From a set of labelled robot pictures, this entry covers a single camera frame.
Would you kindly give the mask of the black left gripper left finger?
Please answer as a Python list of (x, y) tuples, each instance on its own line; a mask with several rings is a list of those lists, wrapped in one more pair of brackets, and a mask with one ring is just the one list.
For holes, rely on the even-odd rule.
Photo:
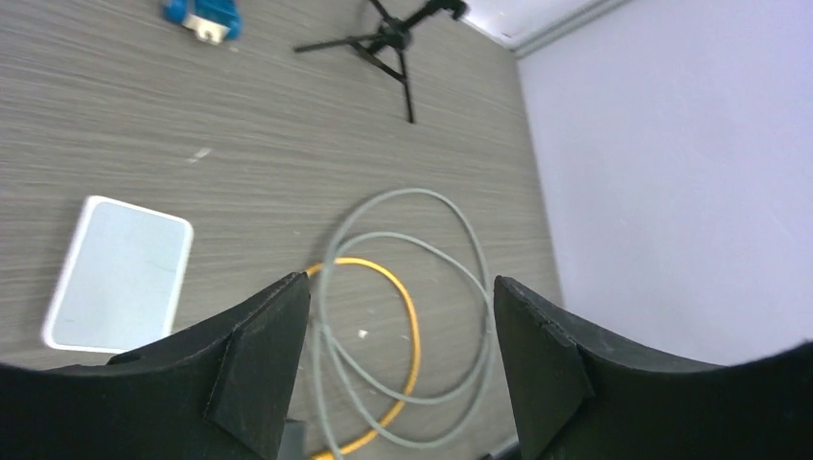
[(1, 367), (5, 459), (276, 459), (309, 322), (292, 273), (98, 366)]

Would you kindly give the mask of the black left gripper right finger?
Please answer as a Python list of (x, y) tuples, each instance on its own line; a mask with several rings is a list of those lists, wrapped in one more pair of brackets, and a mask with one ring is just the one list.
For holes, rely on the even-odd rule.
[(525, 459), (808, 459), (812, 346), (719, 366), (563, 310), (509, 277), (494, 316)]

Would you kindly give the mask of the white network switch box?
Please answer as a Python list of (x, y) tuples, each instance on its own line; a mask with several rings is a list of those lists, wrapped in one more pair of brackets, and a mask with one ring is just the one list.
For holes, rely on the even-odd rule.
[(118, 354), (169, 336), (193, 240), (184, 218), (87, 196), (45, 315), (44, 344)]

